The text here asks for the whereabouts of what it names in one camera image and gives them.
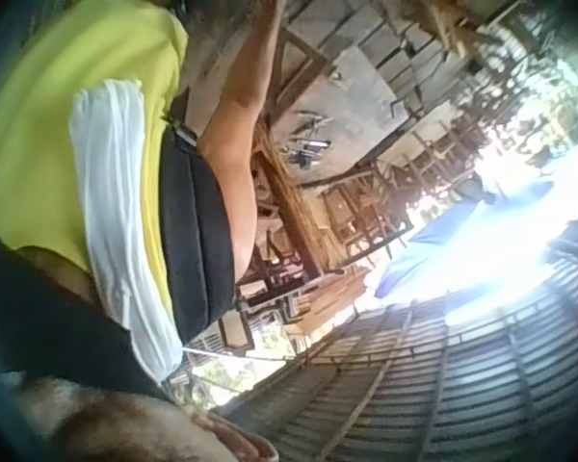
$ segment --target corrugated metal roof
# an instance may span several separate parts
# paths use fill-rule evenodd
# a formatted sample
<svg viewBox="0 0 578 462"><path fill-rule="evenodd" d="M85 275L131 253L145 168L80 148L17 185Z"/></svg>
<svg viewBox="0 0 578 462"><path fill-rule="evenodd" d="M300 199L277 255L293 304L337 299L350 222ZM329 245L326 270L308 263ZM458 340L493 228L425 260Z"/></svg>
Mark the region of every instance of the corrugated metal roof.
<svg viewBox="0 0 578 462"><path fill-rule="evenodd" d="M578 402L578 265L555 270L468 325L445 298L366 313L222 413L286 461L526 460Z"/></svg>

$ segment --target white towel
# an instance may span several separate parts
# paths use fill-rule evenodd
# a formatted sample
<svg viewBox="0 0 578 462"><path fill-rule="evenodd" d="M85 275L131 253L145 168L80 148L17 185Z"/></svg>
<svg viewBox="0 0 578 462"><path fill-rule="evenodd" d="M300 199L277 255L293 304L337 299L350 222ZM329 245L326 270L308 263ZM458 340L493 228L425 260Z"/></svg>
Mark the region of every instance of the white towel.
<svg viewBox="0 0 578 462"><path fill-rule="evenodd" d="M75 97L70 136L94 281L110 316L131 331L142 368L160 382L179 366L182 343L145 252L144 128L136 82L107 80Z"/></svg>

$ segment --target bare arm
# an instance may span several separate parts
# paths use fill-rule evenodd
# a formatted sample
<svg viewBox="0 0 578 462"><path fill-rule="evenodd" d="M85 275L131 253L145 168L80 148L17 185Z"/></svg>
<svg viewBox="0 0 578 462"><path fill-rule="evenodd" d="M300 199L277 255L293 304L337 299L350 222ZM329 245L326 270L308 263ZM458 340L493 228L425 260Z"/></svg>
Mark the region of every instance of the bare arm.
<svg viewBox="0 0 578 462"><path fill-rule="evenodd" d="M223 193L236 281L249 266L254 246L257 206L250 175L252 133L270 85L286 0L261 3L261 14L229 70L219 106L198 143Z"/></svg>

